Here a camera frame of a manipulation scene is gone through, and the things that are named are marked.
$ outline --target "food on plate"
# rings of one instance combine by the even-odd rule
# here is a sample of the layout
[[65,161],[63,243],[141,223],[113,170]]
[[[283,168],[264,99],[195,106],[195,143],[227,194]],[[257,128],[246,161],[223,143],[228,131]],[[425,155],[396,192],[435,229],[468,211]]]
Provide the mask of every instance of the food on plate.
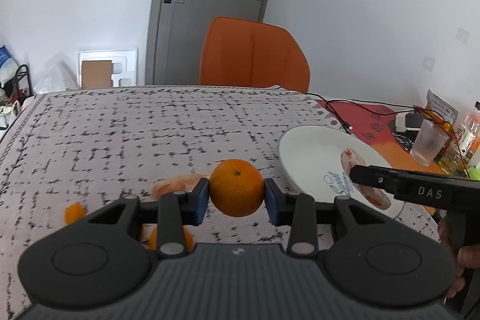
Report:
[[[192,252],[195,247],[194,238],[185,227],[183,227],[183,233],[185,235],[185,241],[187,242],[188,252]],[[154,228],[148,237],[148,247],[153,251],[157,249],[157,228]]]
[[85,216],[87,216],[87,212],[80,202],[71,204],[63,213],[66,225],[72,224]]
[[[367,165],[365,160],[363,160],[363,158],[358,155],[358,153],[352,150],[352,148],[347,148],[342,152],[342,155],[340,156],[340,162],[342,163],[343,170],[348,177],[350,177],[350,170],[353,166],[357,164],[360,164],[362,166]],[[369,203],[371,203],[378,209],[384,211],[392,205],[390,198],[387,197],[383,190],[377,189],[375,187],[359,185],[357,183],[353,183],[353,185],[360,192],[360,194],[366,198]]]
[[210,176],[210,199],[227,216],[244,217],[257,211],[263,202],[263,178],[245,160],[220,163]]

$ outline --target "plastic bag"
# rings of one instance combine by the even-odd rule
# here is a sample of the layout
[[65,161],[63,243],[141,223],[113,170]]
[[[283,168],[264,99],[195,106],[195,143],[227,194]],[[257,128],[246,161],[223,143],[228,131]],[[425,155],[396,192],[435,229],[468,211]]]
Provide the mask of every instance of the plastic bag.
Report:
[[36,94],[48,92],[78,90],[78,86],[62,63],[57,63],[49,69],[42,79],[35,85]]
[[17,69],[18,63],[11,57],[6,46],[0,47],[0,83],[2,86],[15,76]]

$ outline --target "human hand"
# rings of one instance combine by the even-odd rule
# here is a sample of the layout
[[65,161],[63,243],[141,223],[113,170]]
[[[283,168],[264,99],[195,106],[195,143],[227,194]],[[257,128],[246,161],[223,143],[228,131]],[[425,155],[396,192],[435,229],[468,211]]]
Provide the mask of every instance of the human hand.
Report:
[[464,269],[476,269],[480,267],[480,244],[464,246],[460,248],[458,254],[455,254],[450,244],[450,233],[448,232],[446,218],[441,219],[438,223],[438,236],[440,236],[440,244],[444,246],[455,259],[455,277],[447,292],[447,298],[452,298],[465,286],[465,279],[462,277]]

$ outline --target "sausage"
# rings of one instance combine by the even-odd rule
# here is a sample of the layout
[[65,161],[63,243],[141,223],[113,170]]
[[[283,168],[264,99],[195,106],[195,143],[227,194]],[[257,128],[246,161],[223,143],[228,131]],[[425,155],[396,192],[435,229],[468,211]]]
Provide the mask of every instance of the sausage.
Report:
[[[352,150],[352,148],[347,148],[345,151],[342,152],[342,155],[340,156],[340,162],[342,163],[343,171],[345,171],[345,174],[348,177],[350,177],[350,170],[353,166],[357,164],[363,166],[367,165],[365,160],[363,160],[363,158],[358,155],[358,153]],[[359,185],[357,183],[353,183],[353,185],[370,204],[374,205],[378,209],[384,211],[392,205],[390,198],[388,198],[381,189]]]

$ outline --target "orange chair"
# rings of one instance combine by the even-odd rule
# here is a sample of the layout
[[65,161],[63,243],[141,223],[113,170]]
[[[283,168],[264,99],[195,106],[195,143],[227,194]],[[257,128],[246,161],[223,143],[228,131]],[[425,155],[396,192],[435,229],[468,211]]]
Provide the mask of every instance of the orange chair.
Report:
[[219,17],[203,43],[200,85],[269,87],[307,92],[310,69],[285,29]]

